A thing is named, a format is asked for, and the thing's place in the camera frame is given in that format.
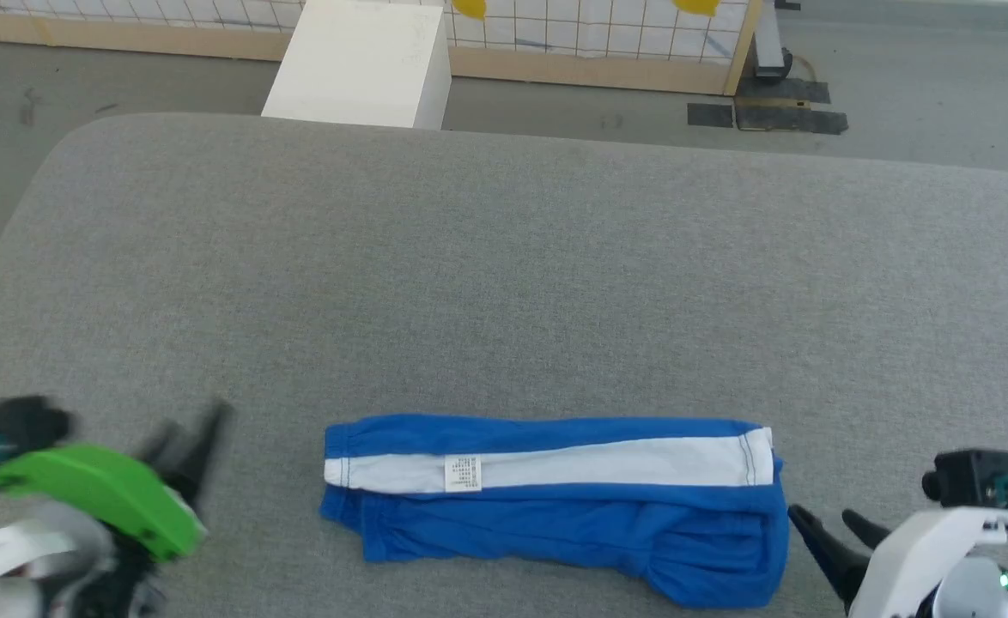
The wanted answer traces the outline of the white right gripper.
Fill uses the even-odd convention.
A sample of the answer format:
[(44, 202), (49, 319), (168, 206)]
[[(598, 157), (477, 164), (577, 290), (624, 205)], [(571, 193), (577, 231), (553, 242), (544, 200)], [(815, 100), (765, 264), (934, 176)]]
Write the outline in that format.
[(908, 617), (972, 548), (1008, 540), (1004, 509), (921, 510), (894, 532), (856, 510), (842, 510), (844, 525), (873, 550), (869, 559), (831, 535), (801, 505), (791, 505), (787, 515), (835, 594), (850, 606), (849, 617)]

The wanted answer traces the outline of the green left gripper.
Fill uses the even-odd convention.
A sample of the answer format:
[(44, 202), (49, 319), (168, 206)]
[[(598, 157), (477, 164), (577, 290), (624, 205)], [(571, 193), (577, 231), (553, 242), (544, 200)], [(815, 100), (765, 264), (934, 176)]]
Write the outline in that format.
[(145, 439), (137, 460), (97, 445), (22, 454), (0, 464), (0, 490), (60, 501), (142, 544), (155, 562), (186, 558), (206, 537), (195, 512), (233, 415), (232, 404), (213, 400), (174, 467), (174, 490), (152, 469), (169, 461), (178, 422), (163, 422)]

